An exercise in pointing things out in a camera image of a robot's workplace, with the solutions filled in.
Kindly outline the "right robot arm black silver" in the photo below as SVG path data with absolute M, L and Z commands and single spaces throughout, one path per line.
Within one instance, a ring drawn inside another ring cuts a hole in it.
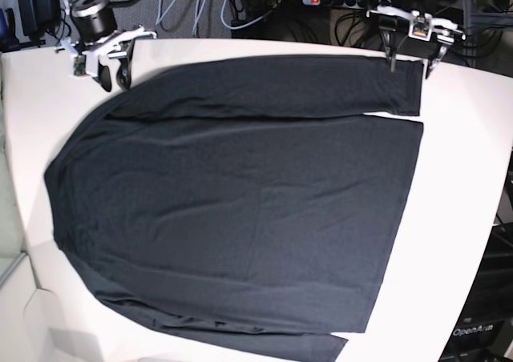
M 61 0 L 65 15 L 78 31 L 78 39 L 62 39 L 55 50 L 65 50 L 71 59 L 71 75 L 91 78 L 106 92 L 112 89 L 111 72 L 101 63 L 102 58 L 119 61 L 116 82 L 123 91 L 131 87 L 131 60 L 135 41 L 157 38 L 157 33 L 137 26 L 121 30 L 115 18 L 115 9 L 128 8 L 140 0 Z

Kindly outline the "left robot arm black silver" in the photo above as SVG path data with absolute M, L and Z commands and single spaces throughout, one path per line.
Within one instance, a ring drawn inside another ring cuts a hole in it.
M 397 33 L 404 39 L 437 45 L 427 59 L 426 76 L 442 62 L 455 43 L 467 39 L 462 26 L 435 14 L 437 4 L 438 0 L 391 0 L 389 5 L 377 4 L 366 11 L 366 17 L 378 24 L 378 34 L 391 72 L 395 72 L 397 52 L 402 45 L 395 41 Z

